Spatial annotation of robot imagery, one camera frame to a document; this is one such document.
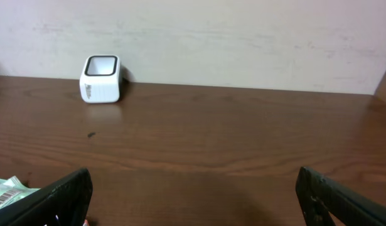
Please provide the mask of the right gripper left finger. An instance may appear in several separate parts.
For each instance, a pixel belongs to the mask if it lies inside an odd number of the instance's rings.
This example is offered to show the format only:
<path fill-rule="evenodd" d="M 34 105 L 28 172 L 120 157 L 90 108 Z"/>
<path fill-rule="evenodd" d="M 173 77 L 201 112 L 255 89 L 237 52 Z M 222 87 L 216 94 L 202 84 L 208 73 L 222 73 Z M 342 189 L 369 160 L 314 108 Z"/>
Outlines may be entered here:
<path fill-rule="evenodd" d="M 92 179 L 80 168 L 58 181 L 0 209 L 0 226 L 82 226 L 93 193 Z"/>

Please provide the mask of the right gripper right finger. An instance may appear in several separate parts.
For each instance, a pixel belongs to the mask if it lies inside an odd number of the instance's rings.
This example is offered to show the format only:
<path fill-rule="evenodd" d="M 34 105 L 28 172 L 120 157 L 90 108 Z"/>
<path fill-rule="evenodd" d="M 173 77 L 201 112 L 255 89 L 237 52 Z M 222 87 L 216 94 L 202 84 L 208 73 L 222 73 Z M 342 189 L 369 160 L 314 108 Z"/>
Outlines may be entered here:
<path fill-rule="evenodd" d="M 312 168 L 302 167 L 296 180 L 296 195 L 307 226 L 386 225 L 386 207 L 337 183 Z"/>

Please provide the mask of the mint green wipes packet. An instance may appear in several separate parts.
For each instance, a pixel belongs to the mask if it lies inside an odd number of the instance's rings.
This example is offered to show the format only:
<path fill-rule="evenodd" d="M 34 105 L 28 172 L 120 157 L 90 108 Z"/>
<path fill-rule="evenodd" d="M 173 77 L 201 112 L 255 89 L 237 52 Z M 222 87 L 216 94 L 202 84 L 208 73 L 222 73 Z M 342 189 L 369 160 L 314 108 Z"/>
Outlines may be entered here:
<path fill-rule="evenodd" d="M 39 188 L 28 188 L 16 176 L 0 179 L 0 209 L 38 191 Z"/>

